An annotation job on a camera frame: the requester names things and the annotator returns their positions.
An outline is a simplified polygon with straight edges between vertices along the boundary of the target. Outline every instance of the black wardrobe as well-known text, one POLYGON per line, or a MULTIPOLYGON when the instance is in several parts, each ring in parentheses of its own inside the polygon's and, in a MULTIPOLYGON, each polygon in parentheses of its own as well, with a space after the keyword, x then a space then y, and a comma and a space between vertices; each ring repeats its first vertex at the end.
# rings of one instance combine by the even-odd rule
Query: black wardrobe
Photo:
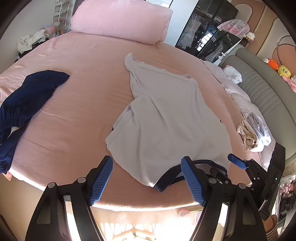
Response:
POLYGON ((238 10, 227 0, 199 0, 175 47, 200 59, 215 61, 240 39, 219 31, 218 26, 234 19, 238 10))

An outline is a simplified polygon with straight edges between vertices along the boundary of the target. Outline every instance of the hanging clothes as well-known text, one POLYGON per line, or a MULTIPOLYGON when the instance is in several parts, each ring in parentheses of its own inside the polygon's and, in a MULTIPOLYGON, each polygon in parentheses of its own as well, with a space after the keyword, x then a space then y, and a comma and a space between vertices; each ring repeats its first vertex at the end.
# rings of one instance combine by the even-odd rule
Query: hanging clothes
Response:
POLYGON ((22 86, 3 101, 0 107, 0 173, 6 174, 10 169, 16 146, 31 117, 68 78, 68 74, 53 70, 30 74, 22 86))
POLYGON ((198 30, 200 25, 200 16, 196 14, 192 14, 185 26, 184 31, 181 34, 181 37, 177 43, 177 46, 180 46, 182 49, 186 49, 187 47, 191 47, 195 32, 198 30))

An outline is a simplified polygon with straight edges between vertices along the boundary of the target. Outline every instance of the window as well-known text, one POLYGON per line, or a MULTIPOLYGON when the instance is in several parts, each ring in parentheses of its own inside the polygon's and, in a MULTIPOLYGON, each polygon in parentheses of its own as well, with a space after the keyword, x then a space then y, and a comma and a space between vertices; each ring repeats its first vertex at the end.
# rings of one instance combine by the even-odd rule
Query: window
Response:
POLYGON ((201 49, 205 46, 205 44, 211 39, 213 35, 211 33, 208 33, 206 36, 204 36, 202 39, 201 39, 201 42, 199 43, 198 47, 197 47, 197 50, 198 51, 201 51, 201 49))
POLYGON ((170 7, 170 4, 172 3, 173 0, 146 0, 147 2, 160 5, 162 7, 170 7))

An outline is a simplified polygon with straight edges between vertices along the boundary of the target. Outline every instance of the white cloth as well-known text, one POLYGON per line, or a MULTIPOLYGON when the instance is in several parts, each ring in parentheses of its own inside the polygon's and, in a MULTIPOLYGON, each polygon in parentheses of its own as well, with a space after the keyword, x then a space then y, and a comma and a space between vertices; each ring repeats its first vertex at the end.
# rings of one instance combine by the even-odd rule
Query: white cloth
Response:
POLYGON ((226 170, 232 152, 225 126, 206 105, 197 82, 125 58, 135 98, 106 138, 114 160, 153 187, 184 156, 209 159, 226 170))
POLYGON ((271 143, 271 138, 262 119, 252 112, 248 115, 247 121, 258 136, 259 141, 261 141, 264 146, 268 146, 271 143))
POLYGON ((48 36, 46 29, 42 29, 37 31, 31 38, 29 35, 20 37, 17 41, 17 50, 22 54, 23 52, 32 49, 33 44, 45 41, 48 36))
POLYGON ((223 72, 235 84, 242 82, 242 75, 232 66, 226 65, 223 72))

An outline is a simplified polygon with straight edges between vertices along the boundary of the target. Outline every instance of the pink comforter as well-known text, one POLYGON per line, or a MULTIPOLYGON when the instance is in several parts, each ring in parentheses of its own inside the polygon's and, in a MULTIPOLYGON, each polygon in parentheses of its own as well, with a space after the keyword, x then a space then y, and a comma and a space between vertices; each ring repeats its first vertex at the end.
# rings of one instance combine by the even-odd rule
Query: pink comforter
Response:
MULTIPOLYGON (((129 72, 124 66, 128 53, 138 61, 174 74, 190 74, 198 82, 206 104, 225 124, 233 153, 241 159, 253 158, 260 163, 258 153, 247 151, 236 132, 241 113, 199 59, 165 43, 151 46, 70 32, 43 43, 0 75, 0 101, 20 87, 31 73, 51 69, 70 75, 32 118, 23 134, 10 169, 15 177, 40 189, 52 181, 58 185, 68 184, 87 175, 110 154, 105 138, 133 100, 129 72)), ((245 171, 234 165, 230 166, 229 177, 233 183, 250 183, 245 171)), ((169 186, 160 194, 137 182, 114 163, 97 205, 131 210, 193 203, 185 181, 169 186)))

